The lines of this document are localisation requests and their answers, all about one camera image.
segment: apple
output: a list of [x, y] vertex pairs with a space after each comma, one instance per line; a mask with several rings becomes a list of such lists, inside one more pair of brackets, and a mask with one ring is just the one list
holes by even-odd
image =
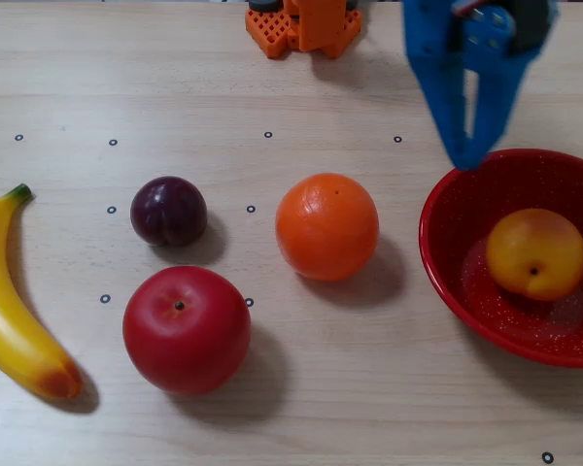
[[486, 257], [498, 285], [539, 301], [569, 295], [583, 279], [583, 237], [567, 218], [545, 209], [502, 218]]
[[218, 388], [244, 360], [251, 316], [240, 292], [200, 267], [162, 270], [129, 300], [123, 339], [136, 369], [170, 393]]

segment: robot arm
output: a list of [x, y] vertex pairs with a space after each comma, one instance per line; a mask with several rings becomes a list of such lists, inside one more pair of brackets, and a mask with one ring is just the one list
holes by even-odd
[[[406, 50], [445, 149], [477, 167], [501, 137], [528, 65], [558, 15], [556, 0], [404, 0]], [[479, 75], [465, 132], [464, 70]]]

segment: orange fruit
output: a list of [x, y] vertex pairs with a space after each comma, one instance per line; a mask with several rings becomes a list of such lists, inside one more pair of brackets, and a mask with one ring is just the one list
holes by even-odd
[[285, 195], [276, 213], [276, 238], [295, 271], [309, 279], [350, 277], [378, 244], [378, 212], [354, 180], [321, 173]]
[[486, 257], [497, 284], [539, 301], [570, 294], [583, 278], [583, 237], [567, 218], [545, 209], [502, 218]]

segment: banana stem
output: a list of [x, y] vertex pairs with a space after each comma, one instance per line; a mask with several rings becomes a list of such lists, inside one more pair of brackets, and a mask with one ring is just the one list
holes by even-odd
[[26, 184], [22, 183], [7, 192], [4, 197], [11, 199], [16, 205], [19, 205], [32, 197], [32, 191]]

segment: bowl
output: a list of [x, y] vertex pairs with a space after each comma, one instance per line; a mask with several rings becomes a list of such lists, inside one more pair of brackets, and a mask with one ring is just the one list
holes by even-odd
[[583, 160], [550, 150], [502, 150], [476, 170], [453, 170], [421, 215], [424, 266], [445, 304], [482, 337], [527, 359], [583, 367], [583, 280], [571, 295], [540, 302], [503, 290], [488, 273], [489, 233], [526, 208], [565, 216], [583, 236]]

